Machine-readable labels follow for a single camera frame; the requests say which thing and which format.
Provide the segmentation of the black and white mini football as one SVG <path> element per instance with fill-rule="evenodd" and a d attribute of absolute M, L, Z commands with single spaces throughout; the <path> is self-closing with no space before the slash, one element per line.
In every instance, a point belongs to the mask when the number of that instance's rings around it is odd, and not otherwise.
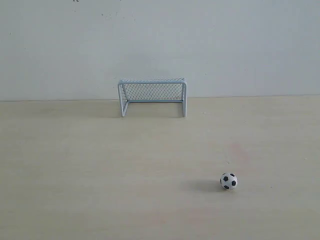
<path fill-rule="evenodd" d="M 224 190 L 233 190 L 238 185 L 238 178 L 232 172 L 223 173 L 220 177 L 220 185 Z"/>

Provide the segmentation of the small white toy goal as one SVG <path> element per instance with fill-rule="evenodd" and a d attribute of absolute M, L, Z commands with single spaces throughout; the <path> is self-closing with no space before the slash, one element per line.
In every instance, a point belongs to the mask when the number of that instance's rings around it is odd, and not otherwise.
<path fill-rule="evenodd" d="M 117 84 L 121 116 L 125 117 L 129 104 L 179 103 L 182 115 L 187 116 L 188 85 L 185 78 L 121 79 Z"/>

